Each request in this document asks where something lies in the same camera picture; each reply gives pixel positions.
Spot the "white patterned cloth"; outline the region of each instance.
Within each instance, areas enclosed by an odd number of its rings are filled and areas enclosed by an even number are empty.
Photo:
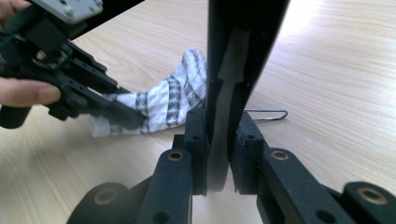
[[[151,90],[110,96],[147,117],[139,128],[127,130],[103,117],[91,117],[92,136],[155,133],[180,126],[189,110],[204,103],[205,96],[205,56],[188,48],[177,69]]]

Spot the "paper clip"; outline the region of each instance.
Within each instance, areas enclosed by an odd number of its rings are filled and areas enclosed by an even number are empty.
[[[271,109],[271,110],[262,110],[262,109],[246,109],[245,112],[253,112],[253,113],[282,113],[282,116],[277,117],[267,117],[267,118],[260,118],[260,119],[253,119],[254,121],[274,121],[274,120],[281,120],[288,116],[287,110],[278,110],[278,109]]]

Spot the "light wood surface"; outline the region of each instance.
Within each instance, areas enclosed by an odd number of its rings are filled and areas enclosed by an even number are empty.
[[[368,181],[396,194],[396,2],[292,1],[248,108],[283,108],[259,124],[318,181],[341,190]],[[130,91],[167,77],[187,47],[206,49],[207,2],[147,0],[76,43]],[[152,175],[183,127],[93,139],[89,116],[59,121],[36,106],[23,127],[0,130],[0,223],[65,223],[93,187],[132,187]],[[255,197],[194,197],[193,223],[260,223]]]

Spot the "human hand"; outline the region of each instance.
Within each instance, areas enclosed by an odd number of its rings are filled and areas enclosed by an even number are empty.
[[[0,0],[0,30],[16,12],[29,7],[24,0]],[[61,98],[61,92],[48,83],[0,77],[0,105],[48,105]]]

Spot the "black and white fabric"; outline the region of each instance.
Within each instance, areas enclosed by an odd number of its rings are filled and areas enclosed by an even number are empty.
[[[151,90],[111,96],[147,117],[138,129],[127,130],[105,118],[91,117],[92,136],[155,133],[180,126],[189,110],[204,103],[205,96],[205,56],[188,48],[177,69]]]

